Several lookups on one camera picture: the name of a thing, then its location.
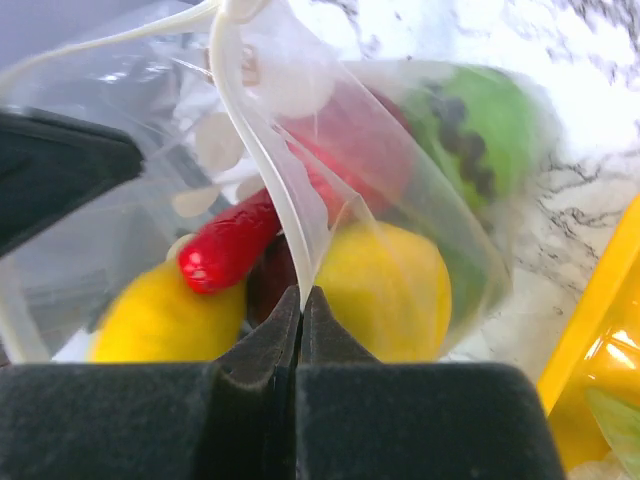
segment red chili pepper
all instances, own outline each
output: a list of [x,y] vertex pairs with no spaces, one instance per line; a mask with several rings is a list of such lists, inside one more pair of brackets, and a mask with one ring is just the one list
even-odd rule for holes
[[200,229],[178,254],[187,284],[197,293],[215,293],[246,277],[280,231],[266,189],[225,210]]

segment red pepper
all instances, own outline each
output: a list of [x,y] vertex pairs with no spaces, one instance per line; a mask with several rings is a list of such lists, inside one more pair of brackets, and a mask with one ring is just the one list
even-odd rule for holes
[[[378,92],[369,93],[409,132],[409,123],[399,107]],[[380,107],[360,86],[338,84],[317,115],[283,119],[282,124],[314,157],[362,195],[374,214],[388,209],[409,182],[412,142],[399,137]],[[289,149],[304,163],[311,185],[327,206],[333,223],[345,199],[299,148],[289,143]]]
[[180,270],[197,293],[215,293],[242,281],[280,231],[266,189],[225,210],[178,254]]

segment black foam pad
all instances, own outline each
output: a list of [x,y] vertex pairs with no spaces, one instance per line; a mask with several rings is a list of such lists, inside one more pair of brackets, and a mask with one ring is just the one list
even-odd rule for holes
[[211,364],[2,369],[0,478],[192,478],[220,382]]
[[300,293],[297,286],[289,287],[269,318],[216,362],[264,398],[251,437],[260,442],[252,449],[260,452],[254,480],[285,479],[295,469],[293,388],[300,335]]
[[142,173],[124,132],[49,112],[0,112],[0,256]]
[[560,480],[534,387],[500,365],[300,365],[301,480]]

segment plastic fruit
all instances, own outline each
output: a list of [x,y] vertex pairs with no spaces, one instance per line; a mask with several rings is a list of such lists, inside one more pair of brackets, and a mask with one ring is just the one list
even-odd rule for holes
[[586,397],[607,443],[632,477],[640,478],[640,407],[598,388]]
[[503,73],[458,68],[403,103],[413,136],[472,210],[514,192],[535,163],[537,119]]
[[451,316],[451,284],[436,246],[378,222],[346,227],[316,278],[344,328],[383,362],[433,360]]
[[[461,323],[477,314],[490,280],[485,272],[460,252],[442,245],[440,253],[447,265],[452,285],[451,321]],[[491,303],[496,303],[499,298],[494,298]]]
[[[398,122],[395,124],[385,109]],[[384,95],[359,84],[339,82],[329,102],[314,115],[281,119],[282,126],[349,187],[376,214],[402,195],[410,179],[414,146],[402,129],[409,124]],[[290,150],[305,164],[333,223],[347,200],[327,182],[323,169],[293,143]]]
[[173,245],[167,251],[167,260],[173,260],[178,256],[178,253],[195,237],[195,233],[187,233],[178,238]]
[[245,317],[244,282],[216,295],[194,293],[175,261],[140,275],[102,322],[90,361],[214,360],[238,338]]
[[298,283],[284,235],[269,245],[247,279],[247,320],[256,327],[264,322],[285,290]]
[[217,215],[182,247],[178,264],[194,292],[243,281],[282,227],[266,189]]

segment dark red fruit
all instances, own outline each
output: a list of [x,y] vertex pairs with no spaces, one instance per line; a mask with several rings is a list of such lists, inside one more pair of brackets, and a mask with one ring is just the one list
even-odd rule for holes
[[[409,123],[391,100],[358,85],[340,83],[333,97],[316,115],[283,119],[282,126],[321,163],[362,195],[375,214],[388,209],[402,195],[413,166],[414,145],[381,111],[384,107],[409,132]],[[303,150],[289,149],[305,164],[312,186],[329,210],[330,222],[345,198],[334,191]]]
[[178,254],[187,284],[215,293],[242,281],[280,231],[266,189],[235,205],[200,229]]
[[257,327],[280,301],[285,290],[298,283],[291,252],[280,235],[269,245],[247,280],[247,320]]

